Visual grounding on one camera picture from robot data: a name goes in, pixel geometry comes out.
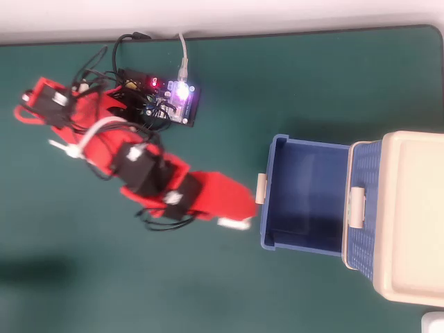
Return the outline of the wide red fixed gripper finger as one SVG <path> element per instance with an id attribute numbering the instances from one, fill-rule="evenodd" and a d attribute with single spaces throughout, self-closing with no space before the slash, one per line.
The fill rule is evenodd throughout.
<path id="1" fill-rule="evenodd" d="M 194 210 L 206 214 L 255 214 L 257 206 L 252 192 L 242 184 L 219 172 L 195 171 L 202 191 Z"/>

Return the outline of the narrow red moving gripper finger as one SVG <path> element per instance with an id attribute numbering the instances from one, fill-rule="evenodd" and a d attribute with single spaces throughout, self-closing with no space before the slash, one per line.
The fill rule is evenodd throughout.
<path id="1" fill-rule="evenodd" d="M 233 210 L 222 209 L 221 211 L 206 211 L 204 209 L 194 208 L 196 218 L 203 221 L 212 219 L 227 218 L 234 221 L 242 221 L 256 215 L 256 207 L 241 207 Z"/>

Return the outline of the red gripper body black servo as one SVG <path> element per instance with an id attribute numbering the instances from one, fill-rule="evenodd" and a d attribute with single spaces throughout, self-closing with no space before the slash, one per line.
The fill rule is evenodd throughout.
<path id="1" fill-rule="evenodd" d="M 172 186 L 176 169 L 159 169 L 153 172 L 153 188 L 162 207 L 152 209 L 153 218 L 165 218 L 172 222 L 192 222 L 203 211 L 195 210 L 194 203 L 203 190 L 203 183 L 193 173 L 183 174 L 180 184 Z"/>

